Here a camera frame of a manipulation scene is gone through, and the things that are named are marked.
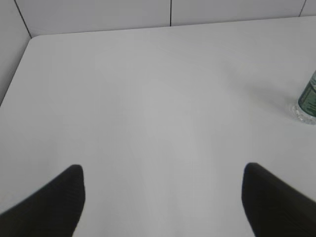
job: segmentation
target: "table surface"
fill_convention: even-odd
[[[316,199],[316,127],[291,113],[316,17],[39,36],[0,108],[0,211],[73,163],[75,237],[252,237],[258,162]]]

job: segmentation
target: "white wall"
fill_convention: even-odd
[[[0,103],[29,40],[14,0],[0,0]]]
[[[303,4],[304,0],[173,0],[172,25],[294,17]]]
[[[170,0],[17,0],[32,36],[168,26]]]
[[[316,0],[307,0],[303,8],[301,16],[315,16],[316,15]]]

